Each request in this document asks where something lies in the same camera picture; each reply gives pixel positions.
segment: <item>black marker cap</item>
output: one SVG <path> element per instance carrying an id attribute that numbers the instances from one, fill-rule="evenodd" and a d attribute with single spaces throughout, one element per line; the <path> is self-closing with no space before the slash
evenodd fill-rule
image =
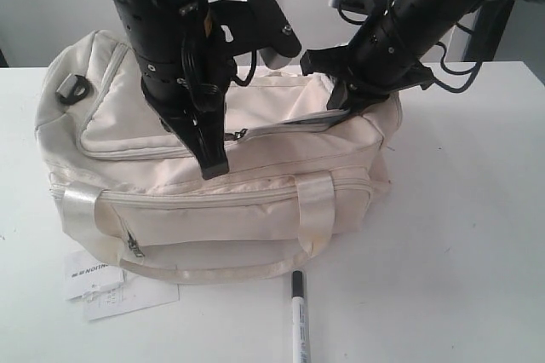
<path id="1" fill-rule="evenodd" d="M 295 271 L 291 275 L 291 297 L 305 297 L 304 281 L 302 271 Z"/>

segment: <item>bag strap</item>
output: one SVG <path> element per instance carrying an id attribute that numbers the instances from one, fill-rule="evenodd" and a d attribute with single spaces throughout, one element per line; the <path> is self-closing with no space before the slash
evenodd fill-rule
<path id="1" fill-rule="evenodd" d="M 118 265 L 135 274 L 176 284 L 213 284 L 269 279 L 301 267 L 325 249 L 335 224 L 335 189 L 329 172 L 312 173 L 295 178 L 299 203 L 298 239 L 301 251 L 294 256 L 265 265 L 211 269 L 165 269 L 132 262 L 125 256 L 127 246 L 119 237 L 100 230 L 97 204 L 103 189 L 78 181 L 65 191 L 61 204 L 65 233 L 80 242 L 98 260 Z"/>

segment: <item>black clip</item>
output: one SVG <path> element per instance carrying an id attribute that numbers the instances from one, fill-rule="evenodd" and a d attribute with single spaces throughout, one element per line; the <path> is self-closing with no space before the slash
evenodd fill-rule
<path id="1" fill-rule="evenodd" d="M 70 74 L 55 93 L 60 104 L 71 106 L 85 99 L 91 87 L 91 82 L 85 76 Z"/>

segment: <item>cream duffel bag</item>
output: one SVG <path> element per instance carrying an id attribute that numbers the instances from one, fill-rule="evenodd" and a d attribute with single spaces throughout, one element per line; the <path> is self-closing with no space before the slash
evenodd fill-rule
<path id="1" fill-rule="evenodd" d="M 227 93 L 231 171 L 204 181 L 140 80 L 128 44 L 94 32 L 51 64 L 37 111 L 63 230 L 102 262 L 182 284 L 271 278 L 316 256 L 332 234 L 360 228 L 387 190 L 381 150 L 400 125 L 397 95 L 331 127 L 346 113 L 325 110 L 326 77 L 259 69 L 249 87 Z M 70 83 L 76 100 L 61 103 Z M 216 256 L 236 244 L 227 241 L 274 240 L 298 250 L 258 265 L 240 265 L 237 251 L 206 268 L 187 256 L 194 242 L 215 243 Z"/>

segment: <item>marker pen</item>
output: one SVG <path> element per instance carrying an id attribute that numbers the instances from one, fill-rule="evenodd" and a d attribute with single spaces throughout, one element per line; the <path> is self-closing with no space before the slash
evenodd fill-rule
<path id="1" fill-rule="evenodd" d="M 302 271 L 291 275 L 291 309 L 293 316 L 293 363 L 310 363 L 307 340 L 307 307 Z"/>

